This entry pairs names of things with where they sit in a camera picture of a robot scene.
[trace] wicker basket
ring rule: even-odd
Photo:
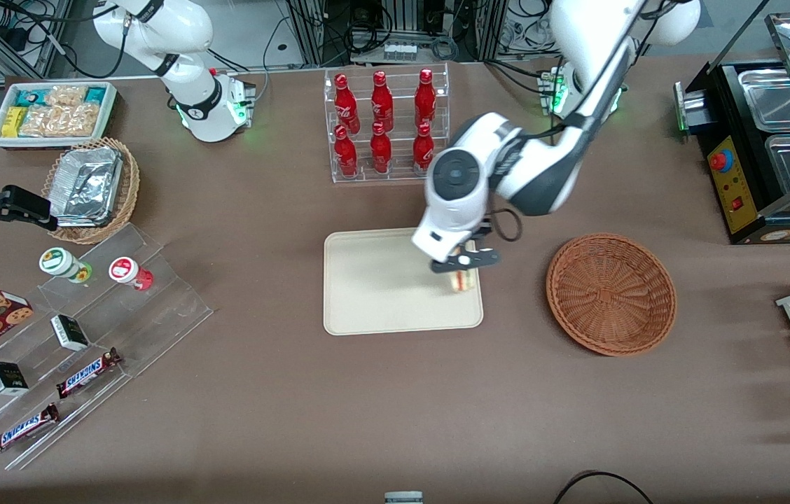
[[[137,160],[133,159],[133,156],[130,155],[130,150],[123,143],[113,138],[100,138],[100,140],[88,141],[80,146],[71,147],[71,150],[95,149],[97,147],[112,147],[124,156],[122,174],[120,175],[120,181],[118,181],[116,203],[114,203],[114,208],[112,209],[112,220],[103,227],[59,227],[54,232],[50,232],[50,236],[65,242],[74,242],[78,245],[92,245],[109,238],[119,229],[122,229],[124,224],[130,220],[130,215],[133,214],[133,207],[137,203],[137,191],[139,190]],[[43,184],[43,190],[40,192],[43,197],[49,195],[50,188],[53,186],[53,177],[56,175],[56,168],[58,168],[59,160],[61,159],[61,157],[56,159],[49,175],[46,176],[46,184]]]
[[[676,318],[666,268],[643,246],[615,234],[590,234],[562,246],[548,268],[546,294],[562,328],[605,355],[650,351]]]

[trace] yellow control panel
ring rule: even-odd
[[[740,168],[731,137],[726,138],[709,153],[706,161],[709,163],[709,172],[712,173],[716,192],[719,193],[719,201],[722,203],[725,221],[728,221],[728,229],[733,233],[739,232],[744,226],[756,220],[757,213],[753,195],[750,195],[750,187],[747,186],[747,179],[744,178],[744,172]]]

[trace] red bottle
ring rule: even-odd
[[[336,160],[340,165],[340,173],[346,179],[353,179],[357,176],[357,150],[354,149],[354,143],[348,138],[348,131],[344,125],[336,125],[333,129],[336,134],[336,143],[333,144],[333,150],[336,151]]]
[[[357,118],[357,100],[348,89],[348,79],[339,73],[333,78],[333,82],[336,83],[336,115],[340,124],[348,128],[348,133],[357,134],[361,131],[361,121]]]
[[[392,105],[392,92],[386,85],[386,73],[379,70],[373,72],[373,96],[370,96],[370,105],[373,106],[373,121],[380,121],[386,132],[395,127],[395,108]]]
[[[389,173],[392,164],[392,142],[386,135],[386,128],[379,121],[373,123],[370,150],[373,152],[373,169],[381,175]]]
[[[433,149],[436,149],[436,143],[429,136],[429,123],[424,122],[417,128],[417,138],[414,139],[414,172],[417,175],[427,174],[433,160]]]
[[[417,94],[414,95],[414,108],[417,127],[423,121],[433,124],[436,118],[436,89],[433,87],[433,71],[428,68],[420,70],[420,86],[417,86]]]

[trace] brown tablecloth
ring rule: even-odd
[[[671,85],[704,61],[631,71],[565,207],[525,219],[519,243],[493,242],[504,261],[482,271],[482,325],[340,338],[322,325],[324,239],[414,226],[421,185],[331,183],[322,71],[273,74],[254,128],[217,144],[181,127],[159,80],[116,80],[113,135],[142,172],[133,221],[218,311],[28,469],[0,460],[0,502],[381,502],[417,489],[430,504],[532,503],[585,469],[661,502],[790,502],[790,329],[773,303],[790,294],[790,246],[729,246],[705,162],[674,134]],[[485,111],[548,127],[536,96],[482,64],[450,74],[452,127]],[[55,156],[0,150],[0,186],[39,189]],[[644,356],[592,354],[546,307],[549,259],[589,232],[641,242],[672,274],[676,326]],[[0,288],[46,280],[36,258],[57,244],[1,224]]]

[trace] acrylic bottle rack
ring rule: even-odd
[[[353,66],[338,70],[327,70],[324,76],[324,109],[327,120],[327,143],[330,144],[330,167],[333,182],[366,182],[366,181],[411,181],[423,179],[424,176],[414,172],[414,139],[417,138],[417,126],[414,122],[414,94],[420,84],[420,70],[429,68],[433,71],[433,87],[436,89],[436,117],[431,123],[430,137],[436,143],[433,154],[442,152],[450,138],[450,114],[448,98],[450,93],[448,66],[446,64],[405,64],[405,66],[377,66],[373,68]],[[370,138],[373,132],[373,110],[370,108],[370,96],[373,94],[373,72],[383,70],[386,81],[392,92],[395,108],[395,128],[388,133],[392,143],[392,164],[389,173],[381,175],[373,169],[373,156],[370,154]],[[336,115],[336,86],[333,77],[345,74],[348,77],[348,88],[357,100],[357,117],[361,121],[361,130],[352,135],[351,140],[357,149],[357,176],[344,178],[338,169],[336,152],[333,144],[336,137],[333,128],[338,124]]]

